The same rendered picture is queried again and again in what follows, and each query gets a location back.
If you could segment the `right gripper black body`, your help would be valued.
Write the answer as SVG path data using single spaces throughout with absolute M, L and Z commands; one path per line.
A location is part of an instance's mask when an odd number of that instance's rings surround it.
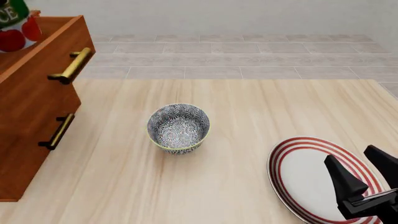
M 338 210 L 347 220 L 377 216 L 383 224 L 398 224 L 398 188 L 356 202 L 340 201 Z

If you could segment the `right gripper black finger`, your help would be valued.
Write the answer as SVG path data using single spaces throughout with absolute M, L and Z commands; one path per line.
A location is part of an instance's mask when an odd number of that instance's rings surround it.
M 364 154 L 381 173 L 389 187 L 391 189 L 398 188 L 398 158 L 373 145 L 369 145 Z
M 363 193 L 369 186 L 345 169 L 335 156 L 329 154 L 324 164 L 332 179 L 338 205 L 342 205 L 344 201 L 355 203 L 364 199 Z

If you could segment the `wooden cabinet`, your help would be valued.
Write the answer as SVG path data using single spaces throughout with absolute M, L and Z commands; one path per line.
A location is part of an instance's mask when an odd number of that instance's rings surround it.
M 0 202 L 23 196 L 81 101 L 73 81 L 94 56 L 85 18 L 36 18 L 44 36 L 0 54 Z

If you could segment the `white plate with red rings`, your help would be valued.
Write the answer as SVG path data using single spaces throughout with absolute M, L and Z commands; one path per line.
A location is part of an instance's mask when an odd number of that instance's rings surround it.
M 296 136 L 277 143 L 267 161 L 270 183 L 282 203 L 308 224 L 383 224 L 376 216 L 344 218 L 324 164 L 328 155 L 369 186 L 363 196 L 384 191 L 375 173 L 351 151 L 324 139 Z

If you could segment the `blue floral patterned bowl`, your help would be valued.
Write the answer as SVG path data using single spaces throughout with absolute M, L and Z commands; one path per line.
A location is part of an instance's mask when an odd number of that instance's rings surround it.
M 199 148 L 210 130 L 210 119 L 199 107 L 176 103 L 159 108 L 147 122 L 150 140 L 173 155 L 188 154 Z

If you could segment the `tomato sauce tin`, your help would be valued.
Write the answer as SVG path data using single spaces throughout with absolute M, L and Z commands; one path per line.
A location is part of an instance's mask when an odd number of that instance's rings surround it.
M 17 52 L 38 42 L 42 31 L 24 0 L 0 0 L 0 52 Z

